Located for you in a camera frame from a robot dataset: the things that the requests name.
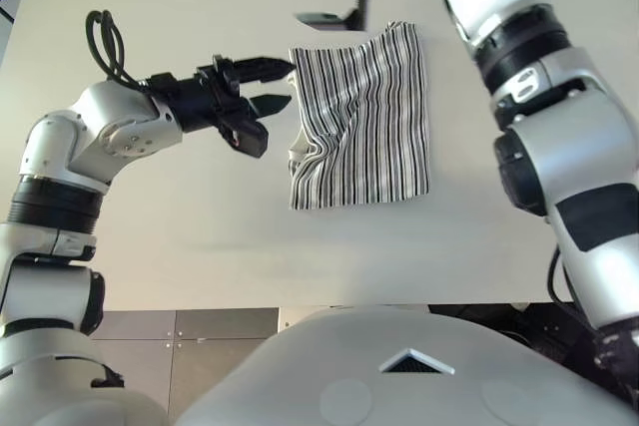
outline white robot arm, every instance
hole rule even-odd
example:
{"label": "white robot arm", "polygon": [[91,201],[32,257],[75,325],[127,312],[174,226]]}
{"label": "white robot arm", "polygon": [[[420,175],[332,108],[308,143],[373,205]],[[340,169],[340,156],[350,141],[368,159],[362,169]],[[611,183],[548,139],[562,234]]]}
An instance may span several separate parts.
{"label": "white robot arm", "polygon": [[[552,225],[575,299],[596,333],[595,360],[635,388],[635,126],[586,53],[570,45],[548,0],[446,5],[491,94],[506,192]],[[360,28],[365,0],[359,6],[346,22],[305,20]],[[109,26],[108,17],[101,20]],[[119,37],[113,32],[103,32],[111,47]],[[191,81],[162,76],[132,88],[117,56],[109,60],[112,81],[32,131],[9,221],[0,226],[0,411],[9,411],[8,424],[165,424],[158,408],[124,394],[83,334],[99,323],[104,284],[69,260],[91,257],[93,223],[113,176],[177,143],[189,126],[215,125],[232,147],[253,154],[264,145],[255,112],[271,108],[254,108],[258,101],[238,107],[238,83],[224,75],[228,63]],[[220,92],[234,99],[224,122],[210,110]],[[198,101],[184,101],[193,94]],[[415,314],[341,310],[300,323],[267,341],[179,424],[636,424],[604,391],[497,333]],[[51,386],[36,387],[45,377]]]}

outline striped cloth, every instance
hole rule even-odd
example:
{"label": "striped cloth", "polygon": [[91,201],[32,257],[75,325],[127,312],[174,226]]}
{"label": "striped cloth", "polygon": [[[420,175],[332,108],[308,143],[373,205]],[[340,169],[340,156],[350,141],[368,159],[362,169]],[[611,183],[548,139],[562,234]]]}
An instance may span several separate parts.
{"label": "striped cloth", "polygon": [[398,202],[428,193],[428,111],[415,26],[363,45],[291,49],[302,129],[290,150],[291,208]]}

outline black band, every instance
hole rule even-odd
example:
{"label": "black band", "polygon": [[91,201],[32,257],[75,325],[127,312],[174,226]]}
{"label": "black band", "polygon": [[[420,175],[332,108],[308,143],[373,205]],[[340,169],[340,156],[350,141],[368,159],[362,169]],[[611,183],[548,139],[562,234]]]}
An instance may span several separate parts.
{"label": "black band", "polygon": [[102,194],[46,179],[26,178],[18,185],[9,221],[92,233]]}
{"label": "black band", "polygon": [[89,301],[87,302],[87,309],[85,310],[82,324],[80,325],[80,332],[87,336],[98,329],[98,326],[102,323],[102,319],[104,318],[103,306],[105,292],[104,276],[92,271]]}
{"label": "black band", "polygon": [[477,49],[474,61],[493,94],[524,67],[567,47],[568,35],[550,6],[537,5],[495,29]]}
{"label": "black band", "polygon": [[73,324],[69,321],[65,321],[64,319],[54,318],[18,319],[5,325],[3,338],[8,338],[9,336],[21,333],[23,331],[42,328],[73,329]]}
{"label": "black band", "polygon": [[639,232],[639,191],[632,184],[589,190],[560,202],[557,209],[581,251]]}

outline white tabletop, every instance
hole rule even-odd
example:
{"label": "white tabletop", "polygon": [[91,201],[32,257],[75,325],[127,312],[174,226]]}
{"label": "white tabletop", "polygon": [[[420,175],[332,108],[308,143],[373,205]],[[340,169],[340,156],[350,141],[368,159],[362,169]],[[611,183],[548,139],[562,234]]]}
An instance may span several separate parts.
{"label": "white tabletop", "polygon": [[[553,0],[639,117],[637,0]],[[488,94],[441,0],[371,0],[368,33],[320,33],[294,12],[346,12],[353,0],[22,0],[0,72],[0,216],[27,132],[101,81],[86,47],[89,10],[110,9],[138,78],[191,76],[211,55],[288,57],[292,46],[356,44],[390,20],[420,25],[428,71],[432,190],[418,200],[300,213],[288,209],[298,107],[266,124],[260,160],[215,130],[185,136],[115,180],[91,263],[109,309],[545,300],[553,247],[542,219],[514,209],[492,154]],[[285,82],[245,89],[290,93]]]}

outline black cable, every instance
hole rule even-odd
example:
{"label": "black cable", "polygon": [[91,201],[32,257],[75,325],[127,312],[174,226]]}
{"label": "black cable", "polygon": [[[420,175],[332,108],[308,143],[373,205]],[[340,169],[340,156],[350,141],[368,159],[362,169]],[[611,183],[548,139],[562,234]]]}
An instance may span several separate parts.
{"label": "black cable", "polygon": [[555,270],[557,269],[557,263],[559,261],[559,246],[555,247],[554,252],[552,253],[552,258],[550,259],[550,266],[548,267],[548,278],[546,281],[546,287],[548,289],[548,295],[552,302],[555,303],[564,313],[572,317],[575,321],[581,324],[588,332],[590,332],[593,336],[599,336],[600,333],[595,328],[593,328],[588,320],[584,318],[577,309],[569,306],[564,303],[557,293],[555,292]]}
{"label": "black cable", "polygon": [[2,15],[5,19],[13,24],[14,18],[11,17],[11,14],[4,10],[2,7],[0,7],[0,15]]}
{"label": "black cable", "polygon": [[[102,57],[96,44],[94,26],[100,25],[100,36],[102,37],[102,46],[107,59]],[[85,22],[85,30],[87,34],[87,43],[89,44],[89,52],[98,64],[98,67],[107,74],[108,80],[113,80],[123,87],[137,90],[142,93],[149,93],[149,89],[137,82],[131,77],[124,68],[124,42],[120,30],[116,27],[113,17],[108,10],[98,12],[97,10],[89,12]]]}

